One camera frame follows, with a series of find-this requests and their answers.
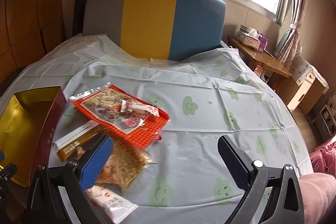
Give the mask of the grey yellow blue chair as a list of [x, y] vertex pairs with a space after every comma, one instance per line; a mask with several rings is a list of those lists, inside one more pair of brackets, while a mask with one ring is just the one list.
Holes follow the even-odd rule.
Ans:
[[134, 57], [182, 61], [220, 47], [222, 0], [87, 0], [83, 34], [105, 34]]

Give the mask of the right side curtain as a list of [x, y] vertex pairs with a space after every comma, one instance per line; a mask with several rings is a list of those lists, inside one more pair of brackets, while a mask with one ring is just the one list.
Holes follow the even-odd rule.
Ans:
[[276, 59], [289, 69], [299, 49], [299, 34], [306, 14], [308, 0], [290, 0], [290, 25], [278, 42], [274, 55]]

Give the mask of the gold and maroon tin box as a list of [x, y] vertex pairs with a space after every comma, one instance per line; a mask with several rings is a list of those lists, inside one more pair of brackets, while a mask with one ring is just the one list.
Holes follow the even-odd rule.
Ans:
[[29, 187], [39, 165], [49, 163], [52, 139], [66, 106], [59, 86], [15, 93], [1, 115], [1, 168], [17, 167], [13, 182]]

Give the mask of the gold and white snack packet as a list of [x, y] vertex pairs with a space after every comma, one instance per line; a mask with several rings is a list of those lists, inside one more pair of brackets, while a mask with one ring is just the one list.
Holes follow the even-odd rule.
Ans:
[[97, 134], [102, 133], [104, 129], [105, 127], [96, 121], [88, 121], [67, 135], [54, 141], [53, 145], [56, 148], [56, 155], [61, 162], [64, 162], [77, 151], [77, 146], [81, 147], [86, 144]]

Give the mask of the cloud-print tablecloth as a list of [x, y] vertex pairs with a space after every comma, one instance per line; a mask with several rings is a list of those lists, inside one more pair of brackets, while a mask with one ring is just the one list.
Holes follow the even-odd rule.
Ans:
[[290, 164], [297, 176], [313, 171], [290, 111], [231, 48], [173, 62], [135, 58], [105, 35], [76, 36], [28, 66], [1, 108], [23, 90], [60, 86], [70, 98], [106, 84], [170, 117], [147, 150], [154, 164], [124, 193], [137, 205], [126, 223], [224, 223], [243, 191], [218, 153], [222, 135], [267, 166]]

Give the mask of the red checkered rice-stick snack bag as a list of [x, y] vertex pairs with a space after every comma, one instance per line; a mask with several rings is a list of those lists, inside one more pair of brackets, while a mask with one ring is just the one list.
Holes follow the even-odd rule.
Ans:
[[70, 96], [73, 105], [87, 118], [103, 125], [130, 144], [147, 149], [159, 138], [160, 132], [170, 121], [169, 114], [157, 106], [158, 117], [118, 113], [113, 105], [122, 100], [154, 106], [111, 84]]

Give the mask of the pink floral snack bar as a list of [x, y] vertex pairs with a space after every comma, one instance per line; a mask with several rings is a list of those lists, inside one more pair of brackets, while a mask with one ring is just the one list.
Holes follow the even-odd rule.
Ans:
[[113, 105], [113, 109], [118, 113], [135, 113], [140, 115], [152, 115], [155, 117], [159, 116], [158, 108], [155, 106], [122, 100], [121, 103]]

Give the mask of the white Ba Zhen snack packet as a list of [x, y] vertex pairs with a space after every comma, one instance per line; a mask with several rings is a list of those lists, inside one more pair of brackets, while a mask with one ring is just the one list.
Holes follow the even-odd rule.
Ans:
[[103, 185], [94, 185], [85, 191], [89, 199], [102, 208], [113, 223], [119, 224], [134, 212], [138, 205], [130, 202]]

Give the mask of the wooden side table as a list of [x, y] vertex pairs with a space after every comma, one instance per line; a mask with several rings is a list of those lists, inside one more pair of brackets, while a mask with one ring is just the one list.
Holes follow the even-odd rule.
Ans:
[[239, 50], [246, 60], [248, 60], [248, 66], [254, 71], [254, 69], [259, 65], [265, 71], [273, 72], [270, 78], [270, 87], [278, 93], [281, 84], [291, 77], [288, 69], [284, 67], [278, 60], [273, 58], [267, 53], [261, 53], [255, 51], [251, 47], [242, 45], [236, 38], [232, 36], [227, 36], [228, 45]]

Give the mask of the puffed rice cake pack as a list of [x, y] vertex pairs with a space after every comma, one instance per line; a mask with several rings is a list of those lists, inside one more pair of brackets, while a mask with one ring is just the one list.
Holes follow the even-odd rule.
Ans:
[[143, 149], [112, 135], [113, 151], [99, 174], [95, 184], [115, 184], [126, 192], [142, 171], [155, 164]]

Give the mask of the purple small bag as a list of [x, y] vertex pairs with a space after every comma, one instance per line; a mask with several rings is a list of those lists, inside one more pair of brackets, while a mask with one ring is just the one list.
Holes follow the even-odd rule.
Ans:
[[260, 33], [259, 34], [259, 41], [260, 41], [260, 44], [259, 44], [259, 47], [258, 47], [258, 51], [263, 53], [265, 48], [266, 48], [266, 45], [267, 45], [267, 38], [264, 36], [264, 34]]

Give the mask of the pink quilted cushion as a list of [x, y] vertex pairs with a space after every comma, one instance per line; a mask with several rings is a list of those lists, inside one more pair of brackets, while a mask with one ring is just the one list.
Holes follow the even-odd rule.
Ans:
[[317, 147], [310, 154], [310, 161], [314, 173], [325, 173], [335, 177], [336, 175], [336, 155], [335, 142], [327, 141]]

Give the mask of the light wooden cabinet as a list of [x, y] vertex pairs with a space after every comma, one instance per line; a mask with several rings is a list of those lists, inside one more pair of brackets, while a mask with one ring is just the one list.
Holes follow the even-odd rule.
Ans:
[[290, 73], [289, 88], [294, 94], [289, 97], [288, 109], [293, 112], [299, 107], [306, 115], [329, 90], [329, 84], [313, 65], [298, 54], [293, 59]]

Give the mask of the patterned tissue box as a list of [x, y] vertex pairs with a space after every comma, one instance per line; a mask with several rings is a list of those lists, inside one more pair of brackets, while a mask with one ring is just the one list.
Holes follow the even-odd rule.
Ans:
[[250, 36], [248, 33], [241, 30], [238, 32], [237, 39], [242, 45], [251, 47], [254, 50], [258, 50], [260, 46], [259, 39], [256, 39], [253, 36]]

